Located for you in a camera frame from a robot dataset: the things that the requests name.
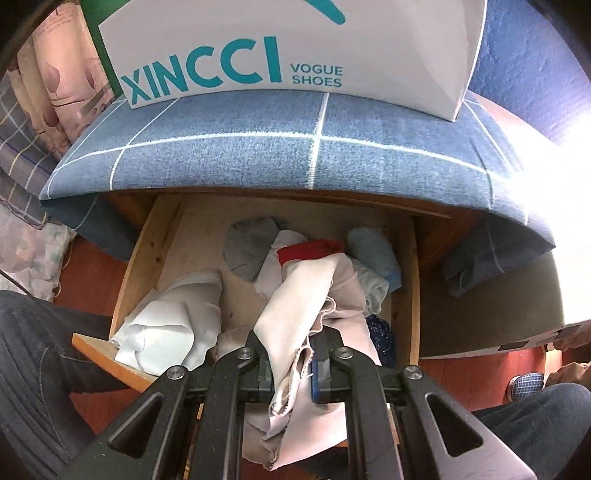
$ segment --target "red floor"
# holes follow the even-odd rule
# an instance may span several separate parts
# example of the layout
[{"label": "red floor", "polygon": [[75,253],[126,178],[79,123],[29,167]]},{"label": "red floor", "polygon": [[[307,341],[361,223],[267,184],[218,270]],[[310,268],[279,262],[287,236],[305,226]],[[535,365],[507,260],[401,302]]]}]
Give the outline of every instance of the red floor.
[{"label": "red floor", "polygon": [[[61,274],[61,293],[55,304],[112,315],[125,269],[126,263],[77,237],[70,262]],[[512,377],[543,372],[544,355],[541,348],[536,348],[474,358],[423,360],[419,364],[465,407],[478,410],[505,402],[505,387]],[[106,394],[72,394],[72,400],[98,433],[137,396],[135,391],[124,390]],[[245,462],[241,478],[295,480],[307,477],[294,468],[270,473],[259,465]]]}]

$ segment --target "wooden drawer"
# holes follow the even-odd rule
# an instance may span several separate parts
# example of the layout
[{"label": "wooden drawer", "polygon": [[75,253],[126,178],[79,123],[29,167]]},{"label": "wooden drawer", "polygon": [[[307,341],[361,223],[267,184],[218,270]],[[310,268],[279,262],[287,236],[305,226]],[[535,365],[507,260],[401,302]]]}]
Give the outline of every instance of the wooden drawer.
[{"label": "wooden drawer", "polygon": [[[420,299],[413,219],[388,206],[336,205],[302,200],[222,196],[209,193],[161,194],[144,224],[125,273],[115,307],[111,336],[152,288],[202,268],[222,272],[222,330],[253,326],[267,301],[253,285],[232,275],[222,257],[228,227],[237,220],[273,216],[309,238],[344,241],[350,228],[381,228],[402,268],[403,287],[389,296],[380,316],[391,322],[398,364],[418,362]],[[73,345],[104,370],[144,391],[155,379],[115,362],[116,348],[105,340],[74,334]]]}]

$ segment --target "beige fabric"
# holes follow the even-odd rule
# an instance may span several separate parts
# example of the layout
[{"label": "beige fabric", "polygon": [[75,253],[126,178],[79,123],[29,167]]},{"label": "beige fabric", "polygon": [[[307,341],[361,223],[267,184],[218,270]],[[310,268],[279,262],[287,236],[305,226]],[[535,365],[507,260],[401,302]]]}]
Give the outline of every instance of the beige fabric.
[{"label": "beige fabric", "polygon": [[323,325],[340,330],[345,345],[379,364],[363,317],[365,295],[350,259],[342,253],[292,260],[254,331],[269,354],[275,381],[271,405],[248,406],[243,455],[268,469],[315,455],[346,439],[343,404],[311,400],[309,337]]}]

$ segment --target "plaid slipper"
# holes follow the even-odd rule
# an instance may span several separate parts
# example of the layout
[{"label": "plaid slipper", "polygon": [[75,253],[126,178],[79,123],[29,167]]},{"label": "plaid slipper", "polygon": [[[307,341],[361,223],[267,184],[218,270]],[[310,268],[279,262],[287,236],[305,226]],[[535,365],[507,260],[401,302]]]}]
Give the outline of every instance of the plaid slipper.
[{"label": "plaid slipper", "polygon": [[533,373],[513,377],[507,385],[509,401],[520,400],[544,388],[544,374]]}]

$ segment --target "leg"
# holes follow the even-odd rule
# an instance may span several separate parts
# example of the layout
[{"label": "leg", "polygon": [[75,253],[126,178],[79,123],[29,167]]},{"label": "leg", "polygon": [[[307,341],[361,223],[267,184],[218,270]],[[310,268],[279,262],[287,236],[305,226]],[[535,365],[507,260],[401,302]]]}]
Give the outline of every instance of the leg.
[{"label": "leg", "polygon": [[73,332],[106,339],[110,322],[0,291],[0,426],[36,478],[55,478],[95,437],[70,392],[125,388],[71,345]]},{"label": "leg", "polygon": [[591,392],[578,384],[558,384],[474,415],[530,466],[538,480],[550,480],[591,427]]}]

